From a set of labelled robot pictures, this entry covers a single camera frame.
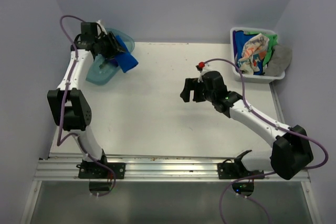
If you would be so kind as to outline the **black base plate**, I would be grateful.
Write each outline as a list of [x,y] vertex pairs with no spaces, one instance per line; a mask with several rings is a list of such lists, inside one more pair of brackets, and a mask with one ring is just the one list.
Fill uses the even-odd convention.
[[[107,167],[114,171],[115,179],[124,179],[126,171],[125,163],[107,163]],[[108,169],[103,168],[93,162],[77,164],[79,169],[78,178],[80,179],[107,179],[112,178],[112,174]]]
[[223,162],[218,163],[217,173],[219,179],[239,179],[256,175],[259,175],[257,179],[265,178],[263,171],[248,171],[242,164],[235,163],[231,159],[226,159]]

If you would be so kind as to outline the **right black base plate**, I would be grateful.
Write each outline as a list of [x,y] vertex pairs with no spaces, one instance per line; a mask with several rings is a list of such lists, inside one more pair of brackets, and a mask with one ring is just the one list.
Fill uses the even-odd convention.
[[263,171],[248,171],[242,164],[235,163],[231,159],[226,159],[223,162],[218,163],[217,173],[219,179],[239,179],[256,175],[259,175],[257,179],[265,178]]

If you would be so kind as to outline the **grey cloth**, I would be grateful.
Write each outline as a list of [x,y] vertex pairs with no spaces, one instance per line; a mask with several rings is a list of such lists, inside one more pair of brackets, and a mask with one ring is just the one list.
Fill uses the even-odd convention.
[[281,44],[274,46],[274,51],[267,68],[264,70],[265,76],[280,76],[291,64],[292,49]]

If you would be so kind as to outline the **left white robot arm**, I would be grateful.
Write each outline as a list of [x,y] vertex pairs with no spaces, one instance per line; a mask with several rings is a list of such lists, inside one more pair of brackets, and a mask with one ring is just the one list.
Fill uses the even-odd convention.
[[103,148],[91,129],[92,110],[81,86],[87,80],[96,58],[101,58],[99,70],[111,67],[111,78],[116,70],[127,72],[138,62],[130,54],[119,35],[107,30],[102,22],[81,21],[81,32],[71,41],[70,61],[65,75],[54,90],[49,90],[47,100],[53,119],[58,126],[57,146],[73,137],[82,153],[84,164],[92,163],[90,171],[97,178],[109,172]]

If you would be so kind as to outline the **patterned white cloth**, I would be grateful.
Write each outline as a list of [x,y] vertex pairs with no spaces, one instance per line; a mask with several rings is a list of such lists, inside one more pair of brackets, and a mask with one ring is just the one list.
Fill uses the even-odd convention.
[[261,75],[263,61],[267,55],[269,38],[262,33],[254,35],[242,46],[242,51],[237,53],[237,66],[243,74]]

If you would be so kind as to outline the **teal translucent plastic bin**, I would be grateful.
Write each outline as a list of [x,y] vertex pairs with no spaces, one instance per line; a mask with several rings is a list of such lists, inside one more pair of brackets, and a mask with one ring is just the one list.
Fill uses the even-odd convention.
[[[130,36],[113,28],[106,28],[106,30],[119,36],[129,53],[133,52],[135,43]],[[98,86],[105,85],[120,69],[115,64],[107,62],[102,55],[97,55],[87,73],[86,81]]]

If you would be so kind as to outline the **white laundry basket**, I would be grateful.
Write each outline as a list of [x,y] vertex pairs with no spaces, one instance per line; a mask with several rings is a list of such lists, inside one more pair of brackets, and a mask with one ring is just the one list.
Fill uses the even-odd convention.
[[[249,27],[232,27],[230,29],[230,59],[233,63],[235,63],[235,58],[237,56],[237,51],[234,49],[234,32],[237,31],[250,31],[250,32],[262,32],[262,33],[267,33],[270,35],[275,34],[274,31],[269,30],[269,29],[262,29],[262,28],[249,28]],[[283,71],[281,74],[278,76],[272,77],[272,76],[263,76],[263,75],[246,75],[244,74],[243,77],[245,78],[245,82],[252,82],[252,83],[262,83],[262,84],[269,84],[275,80],[281,80],[285,77],[286,73]]]

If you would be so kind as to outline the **blue towel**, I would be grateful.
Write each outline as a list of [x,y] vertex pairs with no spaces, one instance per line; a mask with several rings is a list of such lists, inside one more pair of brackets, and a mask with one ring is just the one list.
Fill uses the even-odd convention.
[[116,37],[117,42],[122,47],[124,52],[118,53],[110,63],[115,67],[120,67],[121,70],[126,73],[129,70],[135,68],[139,63],[138,61],[131,55],[124,41],[121,39],[119,35]]

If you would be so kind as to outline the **dark blue cloth in basket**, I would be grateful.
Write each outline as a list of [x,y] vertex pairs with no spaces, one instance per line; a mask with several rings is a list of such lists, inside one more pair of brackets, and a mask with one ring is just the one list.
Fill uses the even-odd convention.
[[233,32],[234,48],[236,49],[238,58],[242,56],[243,47],[245,43],[250,40],[250,38],[251,36],[248,34],[245,34],[244,31],[242,30]]

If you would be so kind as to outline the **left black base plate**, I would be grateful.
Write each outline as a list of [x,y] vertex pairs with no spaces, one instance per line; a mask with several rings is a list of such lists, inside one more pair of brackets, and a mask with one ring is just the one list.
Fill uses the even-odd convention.
[[[125,163],[107,163],[107,167],[114,171],[115,179],[124,179],[126,171]],[[93,162],[77,164],[79,169],[78,178],[80,179],[107,179],[112,178],[112,174],[108,169],[103,168]]]

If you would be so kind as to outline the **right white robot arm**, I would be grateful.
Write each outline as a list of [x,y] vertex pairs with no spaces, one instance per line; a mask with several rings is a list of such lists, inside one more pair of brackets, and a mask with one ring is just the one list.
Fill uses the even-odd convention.
[[244,104],[243,96],[229,91],[218,71],[209,71],[198,78],[185,79],[180,94],[184,102],[210,102],[214,109],[248,127],[259,135],[271,151],[247,150],[232,162],[223,162],[222,169],[238,178],[274,171],[281,178],[290,180],[313,161],[307,133],[299,125],[290,127],[265,114],[254,115],[255,109]]

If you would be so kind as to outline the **aluminium mounting rail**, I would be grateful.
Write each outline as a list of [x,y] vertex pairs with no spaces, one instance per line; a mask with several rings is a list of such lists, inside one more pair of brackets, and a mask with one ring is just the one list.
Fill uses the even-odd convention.
[[[124,182],[216,182],[218,158],[108,156],[112,163],[125,163]],[[81,156],[52,156],[38,162],[34,180],[79,180]]]

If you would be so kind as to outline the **green cloth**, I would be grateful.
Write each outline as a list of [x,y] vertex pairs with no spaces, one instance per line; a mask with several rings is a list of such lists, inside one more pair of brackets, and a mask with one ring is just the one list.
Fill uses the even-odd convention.
[[258,76],[263,75],[268,62],[271,60],[271,57],[274,51],[273,47],[278,44],[277,34],[270,34],[270,33],[265,33],[261,31],[245,31],[244,32],[245,35],[249,35],[250,37],[254,37],[260,33],[266,36],[269,39],[269,42],[268,42],[268,48],[266,51],[264,50],[259,54],[253,55],[252,68],[254,71],[254,75],[258,75]]

